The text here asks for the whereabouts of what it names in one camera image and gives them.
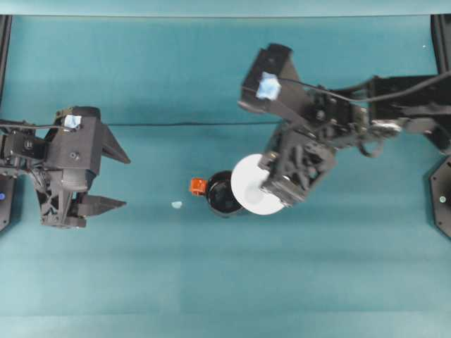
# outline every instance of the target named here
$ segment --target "black cup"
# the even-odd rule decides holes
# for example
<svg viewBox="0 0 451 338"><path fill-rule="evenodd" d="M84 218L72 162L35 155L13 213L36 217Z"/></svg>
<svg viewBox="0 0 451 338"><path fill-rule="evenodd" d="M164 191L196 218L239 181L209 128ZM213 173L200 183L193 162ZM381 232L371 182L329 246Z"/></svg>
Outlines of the black cup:
<svg viewBox="0 0 451 338"><path fill-rule="evenodd" d="M232 172L221 171L210 177L206 186L206 200L217 215L227 218L236 215L243 207L233 196L230 178Z"/></svg>

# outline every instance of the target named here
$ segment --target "orange object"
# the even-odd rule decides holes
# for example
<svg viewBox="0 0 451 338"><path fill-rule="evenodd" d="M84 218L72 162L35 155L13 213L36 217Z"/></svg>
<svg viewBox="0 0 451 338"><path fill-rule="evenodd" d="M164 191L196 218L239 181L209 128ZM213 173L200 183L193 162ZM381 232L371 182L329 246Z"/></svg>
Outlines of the orange object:
<svg viewBox="0 0 451 338"><path fill-rule="evenodd" d="M190 184L191 194L193 194L195 196L205 195L206 184L207 184L207 181L204 180L203 178L198 178L198 177L192 178L191 184Z"/></svg>

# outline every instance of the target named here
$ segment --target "black cable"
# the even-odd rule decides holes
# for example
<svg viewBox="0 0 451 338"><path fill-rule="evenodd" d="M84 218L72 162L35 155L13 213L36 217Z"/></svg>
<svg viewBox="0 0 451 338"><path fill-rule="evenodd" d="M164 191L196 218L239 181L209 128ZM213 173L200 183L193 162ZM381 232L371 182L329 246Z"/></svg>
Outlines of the black cable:
<svg viewBox="0 0 451 338"><path fill-rule="evenodd" d="M292 80L292 79L286 79L286 78L279 78L278 80L297 83L297 84L302 85L304 87L313 89L314 91L316 91L318 93L327 94L327 95L336 97L337 99L342 99L344 101L369 103L369 102L377 102L377 101L385 101L385 100L396 99L396 98L401 97L401 96L406 96L406 95L413 94L413 93L415 93L415 92L417 92L417 91L419 91L419 90L421 90L421 89L423 89L423 88L425 88L427 86L430 86L430 85L433 85L434 83L442 81L442 80L444 80L445 78L447 78L449 76L451 76L451 70L449 70L449 71L447 71L445 73L439 74L439 75L437 75L435 77L432 77L430 79L421 81L420 83L417 83L416 85L414 85L414 86L412 86L410 88L407 88L405 90L402 90L400 92L394 92L394 93L384 94L384 95L380 95L380 96L373 96L373 97L369 97L367 99L353 99L351 97L347 97L347 96L343 96L343 95L337 94L337 93L335 93L335 92L333 92L331 90L327 90L327 89L323 89L323 88L320 88L320 87L317 87L317 86L313 86L313 85L308 84L308 83L303 83L303 82L298 81L298 80Z"/></svg>
<svg viewBox="0 0 451 338"><path fill-rule="evenodd" d="M69 130L71 132L76 131L75 128L70 127L64 127L63 125L21 125L21 124L9 124L9 123L0 123L0 128L20 128L20 129L31 129L31 130L38 130L38 129L64 129Z"/></svg>

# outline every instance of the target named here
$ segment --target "small blue object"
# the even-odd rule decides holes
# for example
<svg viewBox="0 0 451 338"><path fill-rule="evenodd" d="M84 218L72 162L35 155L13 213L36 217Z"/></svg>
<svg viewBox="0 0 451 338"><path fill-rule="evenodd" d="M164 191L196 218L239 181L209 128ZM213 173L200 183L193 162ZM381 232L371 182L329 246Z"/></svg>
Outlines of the small blue object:
<svg viewBox="0 0 451 338"><path fill-rule="evenodd" d="M281 85L277 80L277 76L263 72L261 74L259 89L255 96L258 99L270 99L274 101L279 96L280 87Z"/></svg>

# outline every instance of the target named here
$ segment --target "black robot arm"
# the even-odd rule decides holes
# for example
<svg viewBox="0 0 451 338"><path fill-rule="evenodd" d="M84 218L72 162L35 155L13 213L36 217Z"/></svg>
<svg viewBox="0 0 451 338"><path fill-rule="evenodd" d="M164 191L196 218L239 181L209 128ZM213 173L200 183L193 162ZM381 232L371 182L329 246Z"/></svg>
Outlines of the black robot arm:
<svg viewBox="0 0 451 338"><path fill-rule="evenodd" d="M125 204L88 194L99 174L102 155L130 163L108 126L101 122L98 108L59 111L53 125L0 121L0 128L0 184L4 191L4 223L0 228L9 221L14 181L20 175L28 175L33 181L43 225L85 227L87 216ZM36 136L36 129L44 128L49 129L47 135Z"/></svg>
<svg viewBox="0 0 451 338"><path fill-rule="evenodd" d="M346 147L356 146L363 155L376 157L385 139L405 130L424 134L439 151L451 154L450 74L374 77L328 91L300 82L291 52L277 44L262 49L242 84L239 101L252 113L283 119L259 167L269 171L261 188L286 206L304 201L335 165L336 151ZM273 82L264 88L266 78ZM369 142L378 143L375 151L366 150Z"/></svg>

